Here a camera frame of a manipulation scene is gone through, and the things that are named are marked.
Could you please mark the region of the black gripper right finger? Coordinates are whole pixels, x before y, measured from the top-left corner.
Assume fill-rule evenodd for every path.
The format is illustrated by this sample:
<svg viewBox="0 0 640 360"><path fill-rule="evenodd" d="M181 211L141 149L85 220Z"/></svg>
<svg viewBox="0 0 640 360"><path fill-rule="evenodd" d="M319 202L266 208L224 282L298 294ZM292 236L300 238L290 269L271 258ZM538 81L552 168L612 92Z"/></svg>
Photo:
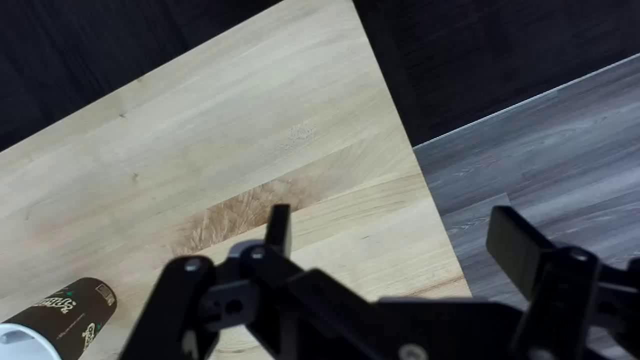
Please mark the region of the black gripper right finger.
<svg viewBox="0 0 640 360"><path fill-rule="evenodd" d="M640 258L625 269L594 253L548 240L512 206L495 206L487 250L529 301L510 340L521 360L606 360L589 347L603 329L640 358Z"/></svg>

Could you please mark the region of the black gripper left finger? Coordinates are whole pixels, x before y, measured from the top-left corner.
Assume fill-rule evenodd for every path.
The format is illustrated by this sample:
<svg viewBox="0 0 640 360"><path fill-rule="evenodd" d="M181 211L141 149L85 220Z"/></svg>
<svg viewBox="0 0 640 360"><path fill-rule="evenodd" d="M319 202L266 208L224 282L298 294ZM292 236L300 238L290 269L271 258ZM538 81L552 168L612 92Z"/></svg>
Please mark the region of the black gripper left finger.
<svg viewBox="0 0 640 360"><path fill-rule="evenodd" d="M292 206L274 204L262 240L239 242L223 264L181 256L166 264L118 360L208 360L223 332L243 326L274 360L313 360L290 261Z"/></svg>

